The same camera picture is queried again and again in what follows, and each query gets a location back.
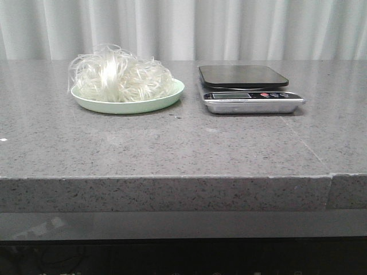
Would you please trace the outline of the white vermicelli noodle bundle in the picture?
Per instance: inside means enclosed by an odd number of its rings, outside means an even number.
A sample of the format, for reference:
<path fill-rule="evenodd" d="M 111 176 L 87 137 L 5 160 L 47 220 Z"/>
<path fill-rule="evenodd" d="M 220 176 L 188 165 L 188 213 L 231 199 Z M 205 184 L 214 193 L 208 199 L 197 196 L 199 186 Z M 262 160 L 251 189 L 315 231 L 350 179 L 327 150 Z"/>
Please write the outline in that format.
<path fill-rule="evenodd" d="M 172 94 L 174 77 L 160 61 L 140 58 L 114 44 L 95 46 L 68 65 L 68 89 L 108 103 L 160 99 Z"/>

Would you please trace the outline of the white pleated curtain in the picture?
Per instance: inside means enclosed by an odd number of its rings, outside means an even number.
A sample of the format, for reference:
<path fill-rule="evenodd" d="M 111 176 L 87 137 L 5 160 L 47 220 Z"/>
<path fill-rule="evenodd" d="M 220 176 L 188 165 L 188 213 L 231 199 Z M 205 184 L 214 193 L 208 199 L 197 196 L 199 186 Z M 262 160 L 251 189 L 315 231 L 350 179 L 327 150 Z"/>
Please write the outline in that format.
<path fill-rule="evenodd" d="M 365 1 L 2 1 L 1 59 L 364 60 Z"/>

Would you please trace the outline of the pale green round plate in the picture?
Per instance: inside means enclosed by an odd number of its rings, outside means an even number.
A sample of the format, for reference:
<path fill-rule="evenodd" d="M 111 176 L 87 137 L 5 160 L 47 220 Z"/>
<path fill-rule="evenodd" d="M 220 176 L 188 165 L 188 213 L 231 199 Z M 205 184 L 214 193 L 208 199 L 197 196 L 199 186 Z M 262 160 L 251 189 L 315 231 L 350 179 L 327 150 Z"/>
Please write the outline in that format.
<path fill-rule="evenodd" d="M 184 87 L 185 85 L 182 81 L 174 79 L 174 85 L 171 89 L 170 95 L 159 99 L 126 103 L 112 103 L 84 99 L 81 97 L 80 92 L 76 87 L 71 89 L 71 94 L 75 98 L 76 102 L 87 110 L 106 114 L 130 115 L 152 112 L 173 105 L 181 97 Z"/>

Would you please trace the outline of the silver black kitchen scale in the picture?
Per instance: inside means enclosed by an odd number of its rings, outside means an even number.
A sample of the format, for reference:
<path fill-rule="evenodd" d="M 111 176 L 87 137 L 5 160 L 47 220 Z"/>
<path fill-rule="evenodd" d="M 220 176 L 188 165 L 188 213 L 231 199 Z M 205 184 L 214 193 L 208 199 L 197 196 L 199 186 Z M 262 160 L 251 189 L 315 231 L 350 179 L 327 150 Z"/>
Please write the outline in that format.
<path fill-rule="evenodd" d="M 199 66 L 202 102 L 215 114 L 293 113 L 305 99 L 284 90 L 289 80 L 263 65 Z"/>

